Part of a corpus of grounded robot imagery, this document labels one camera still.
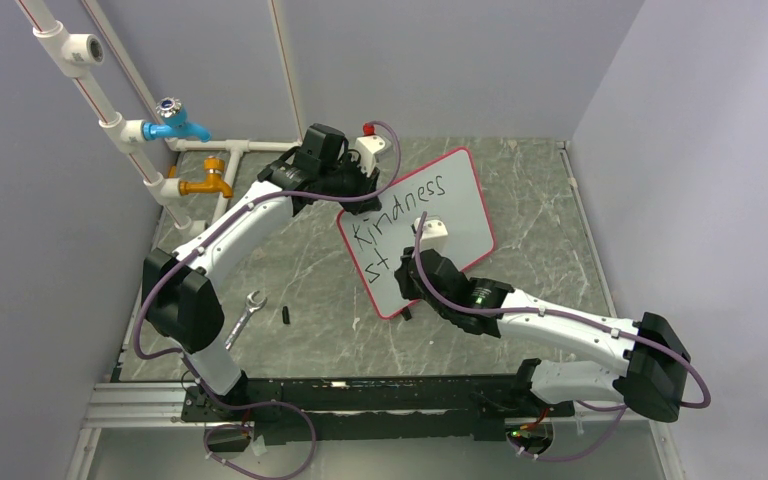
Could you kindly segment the pink-framed whiteboard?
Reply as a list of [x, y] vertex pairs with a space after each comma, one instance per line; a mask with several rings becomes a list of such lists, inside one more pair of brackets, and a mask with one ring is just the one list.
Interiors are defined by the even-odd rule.
[[395, 279], [403, 249], [414, 243], [420, 215], [446, 229], [441, 254], [459, 270], [471, 268], [496, 247], [496, 238], [472, 153], [465, 147], [405, 175], [379, 197], [382, 207], [362, 215], [342, 212], [336, 225], [382, 319], [413, 304]]

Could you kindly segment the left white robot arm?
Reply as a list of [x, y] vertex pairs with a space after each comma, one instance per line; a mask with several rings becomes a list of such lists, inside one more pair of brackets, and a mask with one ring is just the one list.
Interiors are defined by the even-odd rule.
[[202, 387], [208, 407], [224, 420], [239, 417], [247, 406], [248, 378], [232, 358], [221, 332], [225, 315], [217, 287], [269, 235], [284, 227], [306, 206], [325, 200], [344, 211], [377, 211], [381, 155], [394, 148], [374, 123], [348, 141], [339, 130], [311, 125], [300, 145], [282, 153], [214, 225], [171, 252], [154, 249], [144, 260], [142, 300], [132, 344], [137, 356], [150, 359], [140, 345], [144, 323], [172, 341], [168, 353], [182, 358]]

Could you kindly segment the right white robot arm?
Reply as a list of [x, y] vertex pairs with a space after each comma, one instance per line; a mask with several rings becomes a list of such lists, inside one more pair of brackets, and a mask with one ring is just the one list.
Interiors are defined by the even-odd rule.
[[511, 401], [517, 411], [573, 401], [620, 403], [650, 420], [677, 421], [691, 376], [691, 357], [668, 320], [600, 316], [543, 301], [489, 278], [470, 278], [433, 249], [403, 250], [395, 272], [400, 294], [427, 303], [472, 335], [523, 337], [575, 355], [571, 362], [527, 359]]

